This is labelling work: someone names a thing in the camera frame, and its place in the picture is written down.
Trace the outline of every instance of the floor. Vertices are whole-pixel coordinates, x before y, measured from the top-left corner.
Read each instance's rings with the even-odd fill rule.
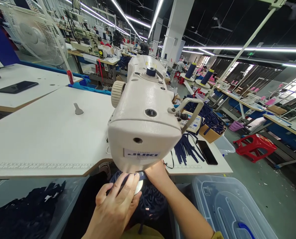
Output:
[[[33,56],[18,53],[21,60],[47,65]],[[76,72],[73,59],[68,58],[73,72]],[[184,85],[179,85],[175,79],[172,87],[178,88],[177,93],[182,99],[188,94]],[[240,138],[235,132],[227,129],[225,137],[230,141]],[[296,190],[292,183],[282,174],[275,171],[266,161],[252,163],[237,153],[225,156],[233,173],[226,175],[241,181],[250,192],[266,220],[279,239],[296,239]],[[191,183],[195,176],[176,176],[176,183]]]

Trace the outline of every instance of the black smartphone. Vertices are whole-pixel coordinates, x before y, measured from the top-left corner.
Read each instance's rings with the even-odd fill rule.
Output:
[[[0,89],[0,93],[17,94],[36,85],[38,85],[37,82],[22,81]]]
[[[218,165],[217,160],[215,159],[215,157],[213,156],[208,144],[206,141],[202,141],[202,140],[198,140],[198,145],[201,149],[201,152],[204,156],[205,161],[207,162],[207,164],[209,165]]]

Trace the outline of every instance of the red plastic stool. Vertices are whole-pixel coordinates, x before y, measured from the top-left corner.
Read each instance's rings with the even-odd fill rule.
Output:
[[[176,71],[174,78],[180,79],[180,71]]]
[[[246,141],[249,138],[252,139],[252,143]],[[276,146],[269,139],[259,134],[246,136],[237,141],[233,141],[233,143],[237,143],[239,146],[236,150],[237,154],[250,157],[253,159],[252,163],[265,158],[276,150]],[[265,149],[267,152],[265,154],[261,154],[258,149]]]
[[[184,83],[184,81],[185,81],[185,79],[182,76],[180,76],[178,83],[180,85],[182,85]]]

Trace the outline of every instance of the person's right hand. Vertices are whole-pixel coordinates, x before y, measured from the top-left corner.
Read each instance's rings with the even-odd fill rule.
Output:
[[[169,178],[165,165],[162,160],[154,164],[150,168],[145,170],[145,173],[149,181],[162,193],[164,194],[165,189],[169,184],[173,184]]]

